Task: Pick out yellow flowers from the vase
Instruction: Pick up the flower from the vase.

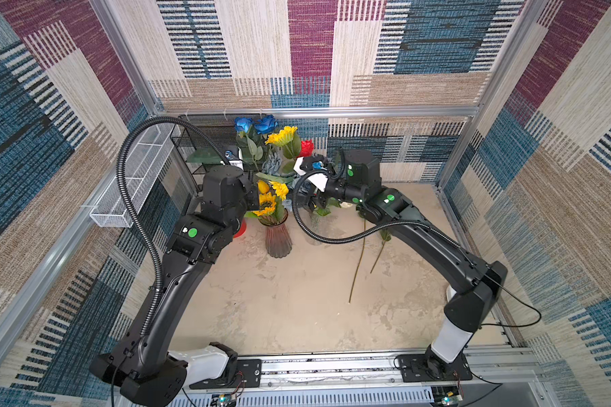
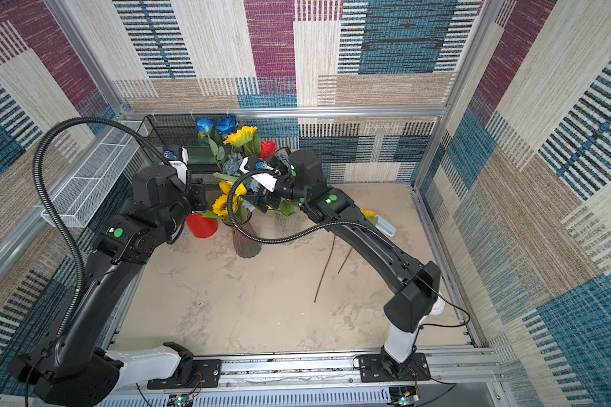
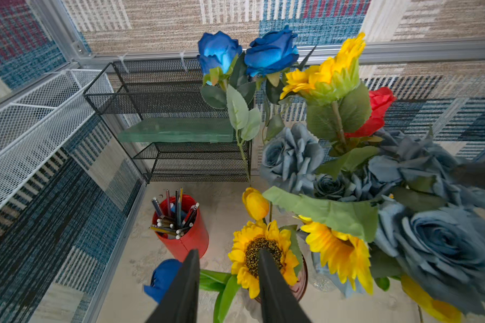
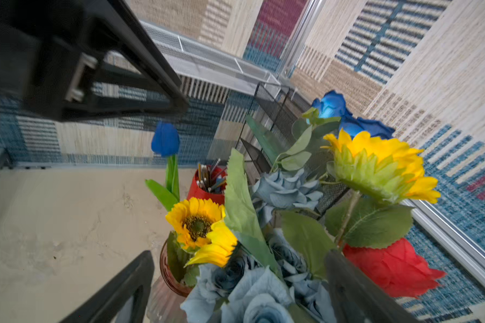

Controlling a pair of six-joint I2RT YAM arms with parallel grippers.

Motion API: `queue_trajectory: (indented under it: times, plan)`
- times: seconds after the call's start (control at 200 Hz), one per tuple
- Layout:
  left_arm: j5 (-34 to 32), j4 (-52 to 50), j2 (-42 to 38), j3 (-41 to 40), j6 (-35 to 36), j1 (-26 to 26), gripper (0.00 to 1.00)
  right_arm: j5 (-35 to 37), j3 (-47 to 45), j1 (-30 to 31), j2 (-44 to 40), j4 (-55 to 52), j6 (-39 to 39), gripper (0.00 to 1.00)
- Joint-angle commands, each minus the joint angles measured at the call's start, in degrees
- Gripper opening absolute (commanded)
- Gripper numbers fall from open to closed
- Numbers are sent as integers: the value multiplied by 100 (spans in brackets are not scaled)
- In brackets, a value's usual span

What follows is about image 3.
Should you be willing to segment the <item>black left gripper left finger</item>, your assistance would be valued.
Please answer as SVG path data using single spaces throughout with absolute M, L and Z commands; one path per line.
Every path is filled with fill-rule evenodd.
M 199 254 L 188 253 L 162 301 L 147 322 L 196 322 L 199 295 Z

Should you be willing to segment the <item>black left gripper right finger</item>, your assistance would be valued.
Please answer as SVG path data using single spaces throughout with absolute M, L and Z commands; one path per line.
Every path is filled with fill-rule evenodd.
M 258 273 L 264 322 L 311 322 L 266 249 L 259 251 Z

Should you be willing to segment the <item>yellow sunflower bouquet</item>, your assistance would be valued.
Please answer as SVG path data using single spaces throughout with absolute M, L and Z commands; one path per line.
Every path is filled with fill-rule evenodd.
M 360 238 L 333 230 L 309 217 L 301 215 L 299 219 L 303 222 L 300 230 L 307 234 L 305 242 L 317 257 L 313 262 L 327 269 L 331 280 L 345 290 L 363 290 L 372 295 L 374 279 L 370 271 L 369 245 Z

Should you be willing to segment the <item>tall yellow sunflower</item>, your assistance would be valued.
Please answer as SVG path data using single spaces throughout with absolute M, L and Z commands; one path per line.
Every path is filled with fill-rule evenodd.
M 366 47 L 365 33 L 344 41 L 338 54 L 320 65 L 285 74 L 283 100 L 300 96 L 307 105 L 307 128 L 315 137 L 331 142 L 339 154 L 353 149 L 346 137 L 369 120 L 369 89 L 359 76 L 359 59 Z

